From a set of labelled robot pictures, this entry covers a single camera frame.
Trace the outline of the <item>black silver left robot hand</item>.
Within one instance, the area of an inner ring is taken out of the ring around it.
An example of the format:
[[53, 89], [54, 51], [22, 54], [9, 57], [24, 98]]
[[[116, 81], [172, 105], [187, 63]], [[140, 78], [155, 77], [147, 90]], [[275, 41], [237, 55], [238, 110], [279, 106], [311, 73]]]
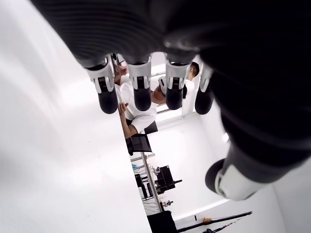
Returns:
[[117, 110], [112, 53], [126, 60], [139, 110], [151, 105], [151, 54], [166, 55], [167, 106], [179, 108], [193, 58], [204, 62], [196, 112], [217, 102], [231, 145], [207, 187], [245, 200], [311, 155], [308, 0], [34, 0]]

